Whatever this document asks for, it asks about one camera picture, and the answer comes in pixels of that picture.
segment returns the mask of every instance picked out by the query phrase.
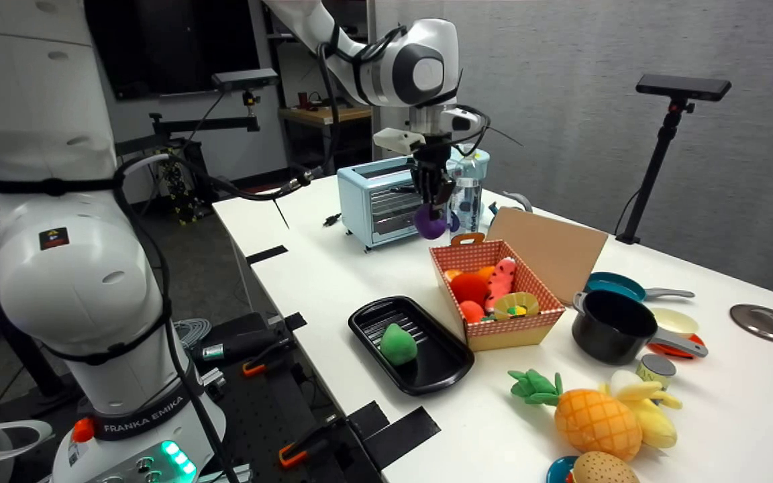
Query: wall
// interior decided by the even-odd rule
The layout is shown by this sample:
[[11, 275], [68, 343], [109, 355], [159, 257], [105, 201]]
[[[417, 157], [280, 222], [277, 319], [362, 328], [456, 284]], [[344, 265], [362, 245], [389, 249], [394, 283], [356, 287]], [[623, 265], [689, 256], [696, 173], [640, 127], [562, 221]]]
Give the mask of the wall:
[[[261, 0], [249, 0], [249, 8], [257, 37], [257, 56], [269, 68], [270, 60], [265, 52]], [[201, 143], [209, 175], [238, 181], [288, 166], [277, 88], [265, 85], [254, 94], [261, 96], [261, 103], [253, 108], [253, 115], [257, 115], [261, 132], [229, 130], [229, 132], [201, 132], [193, 138]], [[105, 96], [115, 143], [154, 135], [150, 112], [160, 112], [163, 122], [199, 122], [214, 103], [214, 94], [119, 103], [109, 94], [107, 80], [105, 80]], [[238, 92], [229, 94], [211, 110], [209, 118], [230, 118], [230, 115], [248, 115]], [[127, 193], [132, 201], [144, 201], [154, 193], [147, 173], [134, 173], [127, 181]]]
[[456, 21], [461, 103], [483, 108], [492, 189], [613, 232], [640, 189], [664, 96], [641, 72], [731, 77], [681, 122], [640, 237], [664, 253], [773, 287], [773, 2], [762, 0], [381, 0], [379, 36]]

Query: white table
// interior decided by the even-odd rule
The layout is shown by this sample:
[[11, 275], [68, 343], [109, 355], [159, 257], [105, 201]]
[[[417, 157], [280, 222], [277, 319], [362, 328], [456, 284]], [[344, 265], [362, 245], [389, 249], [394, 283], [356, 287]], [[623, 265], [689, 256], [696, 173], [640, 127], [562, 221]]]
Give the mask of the white table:
[[[352, 414], [376, 401], [394, 422], [423, 405], [441, 424], [441, 436], [383, 471], [389, 481], [540, 483], [552, 460], [575, 453], [552, 436], [550, 409], [529, 409], [511, 397], [508, 375], [512, 369], [536, 369], [546, 375], [562, 373], [566, 389], [606, 385], [614, 369], [594, 362], [575, 346], [572, 310], [542, 346], [480, 351], [456, 386], [407, 397], [352, 335], [350, 315], [383, 295], [411, 295], [460, 332], [461, 323], [449, 311], [426, 253], [445, 241], [417, 240], [364, 253], [340, 222], [323, 225], [328, 214], [338, 214], [335, 178], [280, 198], [280, 206], [291, 228], [274, 204], [238, 198], [214, 204], [244, 256], [288, 246], [284, 256], [253, 268], [281, 315], [305, 318], [297, 342], [340, 409]], [[627, 275], [649, 287], [696, 289], [697, 297], [689, 303], [658, 306], [696, 318], [711, 351], [701, 362], [680, 362], [672, 393], [684, 409], [668, 412], [680, 426], [680, 445], [634, 460], [641, 481], [773, 481], [773, 343], [744, 332], [727, 318], [733, 303], [773, 310], [773, 293], [614, 240], [606, 241], [595, 268]]]

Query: green light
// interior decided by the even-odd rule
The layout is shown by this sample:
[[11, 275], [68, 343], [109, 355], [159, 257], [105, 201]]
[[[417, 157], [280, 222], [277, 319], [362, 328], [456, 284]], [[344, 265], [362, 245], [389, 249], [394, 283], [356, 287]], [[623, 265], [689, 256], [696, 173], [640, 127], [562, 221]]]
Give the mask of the green light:
[[173, 442], [173, 440], [166, 440], [160, 449], [163, 449], [163, 453], [170, 453], [170, 457], [179, 453], [179, 445]]

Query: floor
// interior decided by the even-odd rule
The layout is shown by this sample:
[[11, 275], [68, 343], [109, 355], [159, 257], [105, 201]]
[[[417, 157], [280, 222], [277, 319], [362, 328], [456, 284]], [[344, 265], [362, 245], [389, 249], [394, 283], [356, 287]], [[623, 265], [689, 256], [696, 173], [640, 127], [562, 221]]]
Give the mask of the floor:
[[[248, 265], [238, 272], [234, 245], [214, 214], [179, 225], [173, 213], [147, 210], [144, 225], [170, 264], [173, 319], [209, 319], [217, 326], [244, 311], [262, 311], [270, 318], [269, 297], [261, 293]], [[50, 365], [57, 373], [68, 373], [61, 362], [50, 361]], [[34, 381], [22, 370], [22, 362], [0, 338], [0, 403], [25, 397], [33, 389]]]

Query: green object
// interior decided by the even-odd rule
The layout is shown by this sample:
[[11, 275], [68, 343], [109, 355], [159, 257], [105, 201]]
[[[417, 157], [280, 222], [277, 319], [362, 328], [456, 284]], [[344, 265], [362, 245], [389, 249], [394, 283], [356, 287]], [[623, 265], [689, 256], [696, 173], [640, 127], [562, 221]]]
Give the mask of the green object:
[[381, 355], [389, 361], [389, 365], [407, 365], [411, 361], [417, 361], [419, 346], [407, 331], [393, 323], [383, 331]]
[[558, 405], [563, 395], [563, 379], [555, 373], [552, 385], [536, 370], [511, 370], [516, 379], [512, 397], [523, 401], [527, 405]]

